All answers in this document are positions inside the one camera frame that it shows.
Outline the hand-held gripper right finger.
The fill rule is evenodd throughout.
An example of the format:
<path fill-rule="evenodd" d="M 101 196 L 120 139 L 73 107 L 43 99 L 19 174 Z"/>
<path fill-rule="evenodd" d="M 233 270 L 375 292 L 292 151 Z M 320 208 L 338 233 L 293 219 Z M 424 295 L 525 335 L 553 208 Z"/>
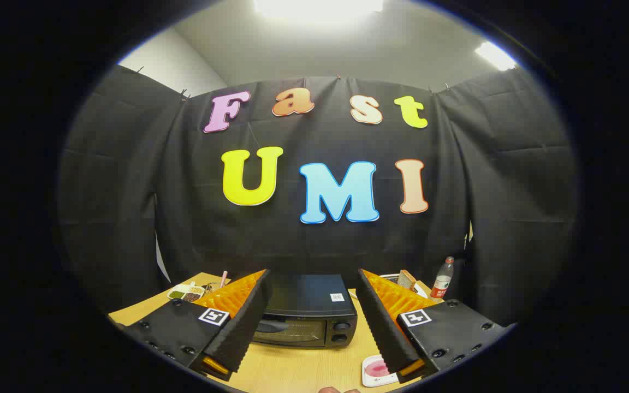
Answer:
<path fill-rule="evenodd" d="M 364 269 L 356 296 L 380 355 L 402 383 L 467 362 L 511 331 L 461 301 L 427 299 Z"/>

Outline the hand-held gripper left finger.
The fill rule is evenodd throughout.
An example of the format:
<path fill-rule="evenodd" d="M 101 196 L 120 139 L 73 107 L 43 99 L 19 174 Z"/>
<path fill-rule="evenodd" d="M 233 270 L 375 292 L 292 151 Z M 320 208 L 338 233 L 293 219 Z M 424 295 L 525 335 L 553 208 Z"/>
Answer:
<path fill-rule="evenodd" d="M 200 296 L 187 286 L 179 297 L 124 324 L 124 332 L 194 372 L 223 381 L 238 371 L 269 303 L 264 269 Z"/>

